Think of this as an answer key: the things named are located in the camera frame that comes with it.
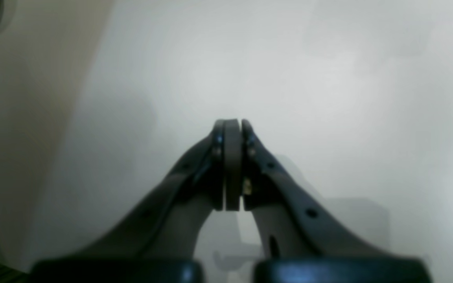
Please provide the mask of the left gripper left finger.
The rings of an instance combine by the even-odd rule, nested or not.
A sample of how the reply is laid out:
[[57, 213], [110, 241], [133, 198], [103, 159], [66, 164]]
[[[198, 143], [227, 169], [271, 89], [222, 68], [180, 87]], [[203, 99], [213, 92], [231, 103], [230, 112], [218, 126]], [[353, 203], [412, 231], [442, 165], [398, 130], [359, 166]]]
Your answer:
[[31, 283], [203, 283], [198, 234], [222, 207], [225, 120], [192, 146], [111, 231], [72, 255], [37, 263]]

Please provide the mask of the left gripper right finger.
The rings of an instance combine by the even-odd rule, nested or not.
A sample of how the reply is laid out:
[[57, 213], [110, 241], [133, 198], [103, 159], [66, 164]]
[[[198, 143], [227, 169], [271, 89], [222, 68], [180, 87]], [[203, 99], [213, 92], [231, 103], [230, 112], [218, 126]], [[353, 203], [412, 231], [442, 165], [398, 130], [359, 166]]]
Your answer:
[[305, 192], [248, 120], [225, 121], [225, 209], [252, 213], [266, 260], [254, 283], [429, 283], [417, 258], [359, 238]]

